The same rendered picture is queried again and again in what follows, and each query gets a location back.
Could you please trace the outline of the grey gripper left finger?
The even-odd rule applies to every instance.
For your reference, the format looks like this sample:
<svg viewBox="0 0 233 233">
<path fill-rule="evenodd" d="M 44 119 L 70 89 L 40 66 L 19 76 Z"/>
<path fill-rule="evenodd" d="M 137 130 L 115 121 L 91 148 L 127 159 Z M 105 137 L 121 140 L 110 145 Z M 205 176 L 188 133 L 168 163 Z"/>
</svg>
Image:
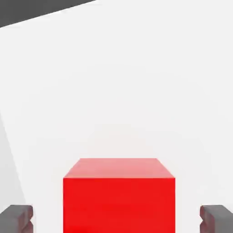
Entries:
<svg viewBox="0 0 233 233">
<path fill-rule="evenodd" d="M 31 205 L 10 205 L 0 213 L 0 233 L 34 233 L 32 217 Z"/>
</svg>

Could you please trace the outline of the small red cube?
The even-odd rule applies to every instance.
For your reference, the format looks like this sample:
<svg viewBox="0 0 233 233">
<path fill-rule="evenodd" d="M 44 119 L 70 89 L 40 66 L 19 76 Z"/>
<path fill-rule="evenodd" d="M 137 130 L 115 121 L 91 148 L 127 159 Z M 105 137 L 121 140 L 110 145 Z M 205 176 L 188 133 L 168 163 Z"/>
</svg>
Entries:
<svg viewBox="0 0 233 233">
<path fill-rule="evenodd" d="M 175 177 L 156 158 L 82 158 L 63 178 L 63 233 L 175 233 Z"/>
</svg>

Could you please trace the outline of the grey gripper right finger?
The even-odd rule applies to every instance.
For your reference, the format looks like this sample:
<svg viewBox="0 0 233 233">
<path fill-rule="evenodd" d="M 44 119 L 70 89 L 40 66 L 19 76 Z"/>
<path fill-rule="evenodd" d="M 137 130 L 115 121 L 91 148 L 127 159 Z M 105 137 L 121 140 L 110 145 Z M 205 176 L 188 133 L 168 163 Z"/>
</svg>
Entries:
<svg viewBox="0 0 233 233">
<path fill-rule="evenodd" d="M 202 205 L 200 217 L 200 233 L 233 233 L 233 213 L 223 205 Z"/>
</svg>

